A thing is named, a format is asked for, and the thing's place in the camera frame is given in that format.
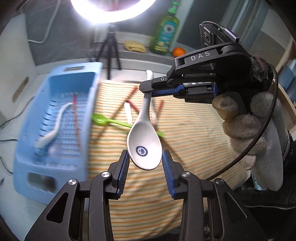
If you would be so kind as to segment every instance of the screw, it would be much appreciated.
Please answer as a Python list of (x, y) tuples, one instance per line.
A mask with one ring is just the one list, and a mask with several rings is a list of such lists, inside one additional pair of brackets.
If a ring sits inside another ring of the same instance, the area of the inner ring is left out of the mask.
[(108, 177), (108, 176), (110, 176), (110, 172), (103, 172), (102, 173), (102, 177)]
[(221, 178), (217, 178), (217, 179), (215, 180), (215, 182), (216, 182), (218, 185), (222, 185), (222, 184), (224, 184), (224, 181), (223, 181), (223, 179), (221, 179)]
[(190, 172), (182, 172), (183, 177), (190, 177)]
[(69, 185), (75, 185), (77, 183), (77, 180), (76, 179), (71, 179), (71, 180), (69, 180), (69, 182), (68, 182), (68, 184)]

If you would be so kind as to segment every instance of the green spoon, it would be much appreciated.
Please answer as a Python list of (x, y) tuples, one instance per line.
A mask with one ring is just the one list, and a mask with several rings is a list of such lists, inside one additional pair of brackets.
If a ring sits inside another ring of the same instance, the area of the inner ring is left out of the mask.
[[(127, 124), (127, 123), (123, 123), (123, 122), (120, 122), (120, 121), (116, 121), (116, 120), (111, 120), (109, 118), (107, 118), (106, 116), (104, 115), (101, 115), (101, 114), (93, 114), (92, 115), (92, 120), (99, 126), (105, 126), (107, 125), (108, 123), (114, 123), (114, 124), (118, 124), (118, 125), (121, 125), (121, 126), (125, 126), (125, 127), (129, 127), (131, 128), (133, 125), (130, 125), (130, 124)], [(164, 133), (163, 132), (156, 132), (157, 135), (161, 138), (164, 137)]]

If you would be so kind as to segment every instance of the yellow cloth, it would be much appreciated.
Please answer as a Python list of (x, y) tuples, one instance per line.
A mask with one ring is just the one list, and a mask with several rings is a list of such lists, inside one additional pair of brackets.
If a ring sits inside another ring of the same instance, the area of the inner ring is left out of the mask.
[(127, 40), (124, 44), (124, 47), (128, 51), (146, 53), (147, 50), (145, 46), (137, 41)]
[[(96, 100), (95, 113), (111, 117), (137, 84), (102, 82)], [(143, 93), (135, 92), (131, 101), (141, 107)], [(184, 161), (183, 168), (201, 179), (216, 173), (233, 156), (229, 137), (210, 104), (185, 103), (172, 96), (157, 97), (156, 108), (164, 100), (158, 122), (159, 131)], [(137, 113), (132, 109), (133, 121)], [(124, 108), (116, 120), (127, 122)], [(129, 129), (118, 125), (92, 126), (89, 143), (89, 177), (106, 171), (127, 149)], [(232, 188), (245, 182), (245, 169), (236, 164), (220, 176)], [(162, 164), (152, 171), (143, 171), (130, 162), (124, 193), (118, 201), (110, 200), (112, 230), (115, 240), (136, 240), (167, 233), (181, 223), (182, 200), (173, 200), (168, 193)]]

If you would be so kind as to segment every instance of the gloved hand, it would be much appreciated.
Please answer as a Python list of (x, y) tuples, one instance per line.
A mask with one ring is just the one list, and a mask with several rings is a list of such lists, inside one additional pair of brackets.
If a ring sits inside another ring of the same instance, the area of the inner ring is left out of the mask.
[[(225, 120), (223, 129), (231, 140), (234, 157), (250, 144), (259, 132), (270, 110), (273, 94), (262, 92), (250, 103), (252, 114), (238, 93), (226, 93), (213, 100), (213, 107)], [(278, 191), (283, 183), (283, 161), (290, 146), (289, 134), (284, 126), (284, 117), (279, 100), (276, 102), (272, 119), (262, 137), (240, 161), (246, 170), (253, 169), (257, 183), (262, 188)]]

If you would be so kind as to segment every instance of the bottle label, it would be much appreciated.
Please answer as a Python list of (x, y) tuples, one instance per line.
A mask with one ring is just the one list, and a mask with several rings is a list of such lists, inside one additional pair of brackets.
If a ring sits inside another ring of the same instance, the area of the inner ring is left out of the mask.
[(176, 27), (177, 23), (169, 20), (164, 24), (159, 39), (157, 40), (154, 47), (155, 50), (168, 52), (170, 44), (172, 43), (173, 37), (175, 35)]

